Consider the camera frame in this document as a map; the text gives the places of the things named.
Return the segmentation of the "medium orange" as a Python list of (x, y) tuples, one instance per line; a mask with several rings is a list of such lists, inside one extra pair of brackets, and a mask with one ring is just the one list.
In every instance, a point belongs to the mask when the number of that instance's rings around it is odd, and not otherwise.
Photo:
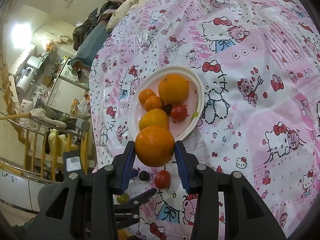
[(148, 167), (162, 167), (174, 153), (175, 139), (164, 127), (152, 125), (141, 130), (135, 139), (138, 159)]

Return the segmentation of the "dark red tomato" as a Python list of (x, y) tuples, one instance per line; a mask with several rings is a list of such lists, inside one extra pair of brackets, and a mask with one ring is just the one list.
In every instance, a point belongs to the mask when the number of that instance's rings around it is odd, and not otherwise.
[(175, 122), (182, 122), (187, 117), (187, 107), (185, 105), (174, 105), (170, 114)]

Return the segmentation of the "green grape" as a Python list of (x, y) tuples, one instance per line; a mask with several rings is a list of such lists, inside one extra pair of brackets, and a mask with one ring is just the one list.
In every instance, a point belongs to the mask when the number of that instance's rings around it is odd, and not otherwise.
[(117, 195), (116, 200), (119, 204), (123, 205), (129, 202), (130, 197), (127, 193), (124, 193), (122, 195)]

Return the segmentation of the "dark grape on cloth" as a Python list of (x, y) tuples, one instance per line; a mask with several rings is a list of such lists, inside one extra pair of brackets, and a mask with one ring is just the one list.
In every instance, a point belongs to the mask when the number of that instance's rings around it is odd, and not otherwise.
[(141, 171), (139, 173), (138, 177), (141, 181), (149, 181), (150, 180), (150, 175), (147, 171)]

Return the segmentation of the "red cherry tomato on cloth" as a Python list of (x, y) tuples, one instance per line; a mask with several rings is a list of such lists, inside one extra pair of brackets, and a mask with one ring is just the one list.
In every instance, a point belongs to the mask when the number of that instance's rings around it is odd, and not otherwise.
[(166, 170), (159, 171), (154, 179), (154, 184), (158, 189), (166, 189), (171, 184), (171, 175)]

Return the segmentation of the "yellow wooden railing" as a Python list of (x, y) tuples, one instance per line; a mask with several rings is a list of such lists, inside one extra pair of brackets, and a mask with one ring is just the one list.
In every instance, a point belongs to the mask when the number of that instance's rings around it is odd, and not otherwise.
[(24, 146), (23, 163), (18, 164), (1, 157), (1, 169), (20, 177), (56, 181), (56, 175), (62, 171), (63, 154), (77, 150), (82, 170), (88, 173), (88, 129), (63, 129), (32, 118), (29, 113), (8, 115), (1, 112), (1, 120), (13, 126), (18, 133), (18, 140)]

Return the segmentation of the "pink white oval plate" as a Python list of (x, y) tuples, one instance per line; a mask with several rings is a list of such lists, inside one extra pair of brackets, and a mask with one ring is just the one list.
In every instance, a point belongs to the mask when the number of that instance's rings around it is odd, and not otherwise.
[(129, 133), (133, 139), (140, 132), (139, 121), (140, 118), (147, 112), (144, 106), (138, 100), (139, 93), (144, 89), (151, 89), (158, 94), (158, 85), (160, 80), (168, 74), (177, 74), (189, 82), (189, 94), (186, 100), (180, 104), (187, 107), (187, 117), (182, 122), (175, 122), (169, 116), (169, 131), (174, 136), (175, 140), (184, 140), (196, 127), (200, 119), (200, 114), (204, 108), (204, 87), (200, 78), (191, 70), (184, 67), (167, 67), (160, 69), (150, 75), (142, 83), (137, 90), (137, 93), (130, 102), (131, 112), (129, 114)]

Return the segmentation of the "dark grape on plate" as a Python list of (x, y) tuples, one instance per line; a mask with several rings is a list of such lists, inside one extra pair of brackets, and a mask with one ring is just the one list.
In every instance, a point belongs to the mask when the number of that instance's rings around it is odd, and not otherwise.
[(163, 111), (167, 114), (167, 116), (171, 116), (171, 110), (173, 108), (173, 105), (166, 104), (163, 108)]

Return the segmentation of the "small mandarin front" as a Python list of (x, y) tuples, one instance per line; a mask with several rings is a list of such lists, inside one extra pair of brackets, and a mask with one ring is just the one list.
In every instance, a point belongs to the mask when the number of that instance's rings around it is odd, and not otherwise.
[(152, 109), (163, 109), (165, 106), (163, 100), (156, 95), (150, 96), (144, 103), (144, 109), (149, 112)]

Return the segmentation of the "small mandarin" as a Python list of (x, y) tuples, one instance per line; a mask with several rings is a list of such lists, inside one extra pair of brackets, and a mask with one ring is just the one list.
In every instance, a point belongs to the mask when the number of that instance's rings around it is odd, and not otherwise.
[(152, 109), (163, 109), (165, 106), (163, 100), (156, 95), (150, 96), (144, 103), (144, 109), (149, 112)]
[(141, 105), (144, 106), (146, 100), (151, 97), (156, 95), (155, 92), (149, 88), (142, 90), (139, 95), (138, 95), (138, 100), (140, 102)]

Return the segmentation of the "small mandarin rear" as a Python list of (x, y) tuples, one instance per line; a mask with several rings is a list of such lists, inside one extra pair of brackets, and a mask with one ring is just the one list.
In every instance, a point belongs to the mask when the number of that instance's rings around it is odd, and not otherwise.
[(138, 100), (140, 102), (141, 105), (144, 106), (146, 100), (151, 97), (156, 95), (155, 92), (149, 88), (142, 90), (139, 95), (138, 95)]

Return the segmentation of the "large orange on plate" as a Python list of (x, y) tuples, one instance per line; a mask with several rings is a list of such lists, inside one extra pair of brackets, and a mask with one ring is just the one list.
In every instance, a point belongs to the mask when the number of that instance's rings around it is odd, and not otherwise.
[(166, 104), (180, 105), (188, 97), (189, 82), (180, 75), (168, 74), (160, 80), (158, 94)]

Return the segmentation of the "white cabinet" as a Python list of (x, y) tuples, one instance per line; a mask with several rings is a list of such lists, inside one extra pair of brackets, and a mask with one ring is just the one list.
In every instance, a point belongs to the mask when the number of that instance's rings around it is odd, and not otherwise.
[(71, 67), (71, 59), (68, 58), (54, 80), (46, 100), (46, 106), (70, 114), (74, 99), (80, 102), (85, 95), (85, 91), (88, 90), (88, 83), (80, 83), (77, 78), (78, 76)]

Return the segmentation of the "teal blue pillow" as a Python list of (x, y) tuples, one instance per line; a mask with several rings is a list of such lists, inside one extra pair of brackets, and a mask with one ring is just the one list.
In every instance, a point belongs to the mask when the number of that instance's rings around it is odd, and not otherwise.
[(101, 21), (85, 38), (75, 56), (70, 61), (72, 68), (86, 69), (88, 71), (91, 69), (92, 62), (98, 51), (110, 36), (110, 32), (106, 31), (106, 25), (106, 21)]

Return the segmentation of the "pink Hello Kitty cloth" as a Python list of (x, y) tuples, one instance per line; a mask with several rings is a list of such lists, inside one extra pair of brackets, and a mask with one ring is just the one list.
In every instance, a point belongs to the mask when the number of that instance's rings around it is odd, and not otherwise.
[(147, 0), (110, 33), (89, 78), (97, 168), (132, 140), (146, 78), (187, 68), (204, 108), (185, 148), (240, 171), (291, 235), (319, 194), (319, 32), (300, 0)]

